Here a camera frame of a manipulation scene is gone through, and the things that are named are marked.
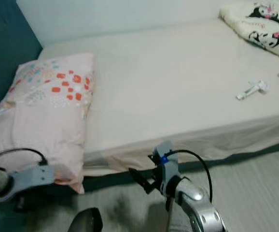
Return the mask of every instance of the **white bed sheet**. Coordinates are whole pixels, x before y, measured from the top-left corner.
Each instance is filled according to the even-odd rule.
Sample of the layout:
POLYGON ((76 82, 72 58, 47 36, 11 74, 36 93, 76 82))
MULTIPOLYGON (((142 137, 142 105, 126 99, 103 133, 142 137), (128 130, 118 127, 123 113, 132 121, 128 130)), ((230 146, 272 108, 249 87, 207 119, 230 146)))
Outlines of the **white bed sheet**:
POLYGON ((97 59, 85 175, 150 169, 166 139, 208 160, 279 143, 279 57, 219 19, 52 44, 39 58, 81 52, 97 59), (270 92, 238 101, 252 80, 270 92))

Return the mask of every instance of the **headboard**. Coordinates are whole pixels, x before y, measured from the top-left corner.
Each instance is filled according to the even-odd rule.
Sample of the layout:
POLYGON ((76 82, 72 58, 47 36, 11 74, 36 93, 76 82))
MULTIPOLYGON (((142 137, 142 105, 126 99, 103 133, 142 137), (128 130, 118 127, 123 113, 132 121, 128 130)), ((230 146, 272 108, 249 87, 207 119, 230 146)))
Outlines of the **headboard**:
POLYGON ((41 49, 16 0, 0 0, 0 101, 17 66, 36 59, 41 49))

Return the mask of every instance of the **cable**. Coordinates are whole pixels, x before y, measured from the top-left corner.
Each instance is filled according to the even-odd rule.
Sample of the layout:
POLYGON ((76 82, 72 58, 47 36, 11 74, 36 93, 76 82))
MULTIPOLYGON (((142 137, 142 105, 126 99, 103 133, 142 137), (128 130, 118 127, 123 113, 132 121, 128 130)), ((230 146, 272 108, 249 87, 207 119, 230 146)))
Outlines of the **cable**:
POLYGON ((45 156, 40 151, 31 149, 31 148, 24 148, 23 147, 23 148, 14 148, 14 149, 9 149, 9 150, 4 150, 4 151, 0 152, 0 156, 3 156, 3 155, 8 154, 8 153, 15 152, 15 151, 31 151, 31 152, 37 153, 42 158, 42 160, 39 162, 39 165, 40 166, 47 165, 47 159, 45 158, 45 156))
POLYGON ((173 155, 173 154, 177 154, 177 153, 189 153, 195 157, 198 158, 198 160, 202 163, 205 171, 206 171, 206 174, 207 174, 207 178, 208 178, 208 184, 209 184, 209 201, 210 203, 212 202, 212 183, 211 183, 211 177, 210 177, 210 173, 209 173, 209 170, 208 170, 208 167, 205 163, 205 161, 203 161, 203 159, 196 153, 192 152, 192 151, 189 151, 189 150, 174 150, 174 151, 170 151, 168 153, 165 154, 166 157, 170 156, 170 155, 173 155))

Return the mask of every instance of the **cartoon print blanket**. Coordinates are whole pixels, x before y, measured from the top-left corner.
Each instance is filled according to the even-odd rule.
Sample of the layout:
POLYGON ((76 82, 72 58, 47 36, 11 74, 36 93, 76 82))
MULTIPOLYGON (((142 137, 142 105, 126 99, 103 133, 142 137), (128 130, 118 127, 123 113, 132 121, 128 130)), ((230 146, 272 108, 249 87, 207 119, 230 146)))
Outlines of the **cartoon print blanket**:
POLYGON ((220 17, 245 40, 279 55, 279 1, 230 4, 220 17))

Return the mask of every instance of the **gray floor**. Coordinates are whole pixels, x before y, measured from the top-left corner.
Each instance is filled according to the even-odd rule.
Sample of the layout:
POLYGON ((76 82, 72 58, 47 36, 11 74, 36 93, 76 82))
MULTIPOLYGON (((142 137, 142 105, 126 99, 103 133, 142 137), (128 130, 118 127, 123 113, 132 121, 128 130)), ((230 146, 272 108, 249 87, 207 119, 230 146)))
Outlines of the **gray floor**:
MULTIPOLYGON (((213 204, 230 232, 279 231, 279 152, 210 169, 213 204)), ((185 173, 207 187, 204 172, 185 173)), ((136 184, 120 185, 53 202, 28 219, 29 232, 67 232, 76 213, 100 209, 103 232, 164 232, 164 198, 136 184)))

